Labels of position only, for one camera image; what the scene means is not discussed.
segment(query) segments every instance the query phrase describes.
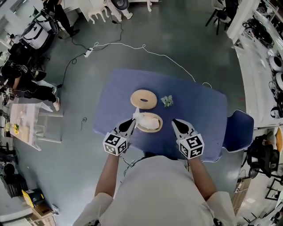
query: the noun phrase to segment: wooden ring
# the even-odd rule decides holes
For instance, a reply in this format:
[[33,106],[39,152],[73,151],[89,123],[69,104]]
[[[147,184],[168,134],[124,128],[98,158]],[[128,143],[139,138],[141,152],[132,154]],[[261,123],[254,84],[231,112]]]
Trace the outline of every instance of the wooden ring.
[[137,90],[131,95],[131,103],[136,108],[149,110],[156,106],[157,97],[148,90]]
[[147,116],[147,117],[151,117],[151,118],[157,118],[158,121],[159,121],[159,127],[157,129],[147,129],[147,128],[144,128],[143,126],[141,125],[137,125],[137,127],[143,131],[143,132],[158,132],[161,130],[162,126],[163,126],[163,120],[162,118],[160,118],[159,115],[157,114],[153,114],[153,113],[150,113],[150,112],[142,112],[141,113],[143,116]]

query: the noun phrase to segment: sneaker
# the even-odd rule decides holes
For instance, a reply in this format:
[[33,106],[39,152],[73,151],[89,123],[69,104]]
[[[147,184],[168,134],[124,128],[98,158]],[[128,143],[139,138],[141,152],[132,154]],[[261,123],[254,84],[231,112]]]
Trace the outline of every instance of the sneaker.
[[127,17],[127,19],[131,19],[132,16],[133,16],[133,13],[130,12],[126,17]]
[[57,87],[52,87],[52,93],[53,93],[53,95],[55,95],[56,92],[57,92]]
[[72,34],[70,34],[70,37],[75,36],[77,33],[79,33],[80,29],[73,30]]
[[56,98],[56,101],[53,103],[53,106],[56,111],[60,110],[60,102],[59,102],[59,97]]

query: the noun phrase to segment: shelf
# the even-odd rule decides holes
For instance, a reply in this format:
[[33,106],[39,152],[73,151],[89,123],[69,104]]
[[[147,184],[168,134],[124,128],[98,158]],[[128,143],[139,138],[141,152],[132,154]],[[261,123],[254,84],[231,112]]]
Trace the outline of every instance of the shelf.
[[270,115],[277,103],[269,88],[272,71],[266,59],[267,49],[257,39],[252,41],[243,35],[239,39],[244,49],[235,49],[243,77],[247,113],[255,120],[254,127],[278,126],[283,118],[275,119]]
[[275,27],[267,18],[265,18],[259,12],[255,11],[254,14],[256,15],[256,18],[265,26],[266,31],[270,34],[271,38],[274,41],[274,48],[279,51],[281,58],[283,58],[283,40],[276,31]]

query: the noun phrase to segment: blue chair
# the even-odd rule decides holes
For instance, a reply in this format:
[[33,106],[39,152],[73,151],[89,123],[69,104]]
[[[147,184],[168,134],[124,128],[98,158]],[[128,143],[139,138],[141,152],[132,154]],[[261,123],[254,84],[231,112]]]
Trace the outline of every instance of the blue chair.
[[254,120],[247,113],[236,110],[228,117],[223,148],[228,152],[241,151],[252,143]]

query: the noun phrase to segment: pink shoe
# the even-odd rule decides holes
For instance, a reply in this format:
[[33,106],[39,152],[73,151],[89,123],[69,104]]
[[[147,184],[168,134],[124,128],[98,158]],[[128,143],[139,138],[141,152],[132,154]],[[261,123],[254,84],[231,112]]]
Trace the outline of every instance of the pink shoe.
[[56,98],[56,101],[53,103],[53,106],[54,106],[56,111],[60,110],[60,100],[59,100],[59,97]]

